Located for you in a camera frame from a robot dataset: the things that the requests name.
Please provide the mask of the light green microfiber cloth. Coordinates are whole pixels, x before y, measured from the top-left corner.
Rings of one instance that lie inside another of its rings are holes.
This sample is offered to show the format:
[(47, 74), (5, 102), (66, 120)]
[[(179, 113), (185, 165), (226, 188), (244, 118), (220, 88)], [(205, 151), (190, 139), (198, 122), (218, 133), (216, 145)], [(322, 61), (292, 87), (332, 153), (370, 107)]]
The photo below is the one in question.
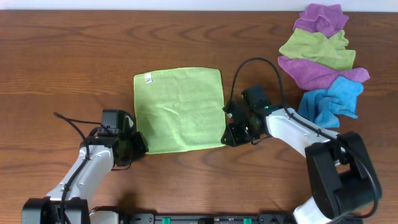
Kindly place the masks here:
[(226, 126), (221, 73), (185, 67), (134, 77), (134, 112), (151, 154), (221, 147)]

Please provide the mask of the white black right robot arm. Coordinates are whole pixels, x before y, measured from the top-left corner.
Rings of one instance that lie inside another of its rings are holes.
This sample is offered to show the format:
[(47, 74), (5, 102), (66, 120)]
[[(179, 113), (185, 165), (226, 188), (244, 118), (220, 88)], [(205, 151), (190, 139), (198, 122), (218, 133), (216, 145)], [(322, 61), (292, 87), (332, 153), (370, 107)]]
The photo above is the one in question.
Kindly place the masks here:
[(359, 221), (377, 210), (381, 185), (357, 133), (321, 128), (282, 106), (266, 106), (249, 119), (241, 111), (230, 116), (234, 122), (226, 126), (223, 144), (256, 144), (266, 134), (306, 159), (312, 196), (294, 210), (297, 223)]

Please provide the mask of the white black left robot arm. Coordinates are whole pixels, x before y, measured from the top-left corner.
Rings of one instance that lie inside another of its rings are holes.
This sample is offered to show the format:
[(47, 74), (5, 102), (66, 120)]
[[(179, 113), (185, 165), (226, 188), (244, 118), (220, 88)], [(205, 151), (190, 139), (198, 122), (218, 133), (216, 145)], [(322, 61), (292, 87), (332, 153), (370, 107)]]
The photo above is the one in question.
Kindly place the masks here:
[(89, 202), (108, 173), (121, 170), (148, 151), (142, 133), (90, 136), (62, 181), (43, 198), (30, 198), (22, 208), (22, 223), (120, 223), (115, 208), (90, 211)]

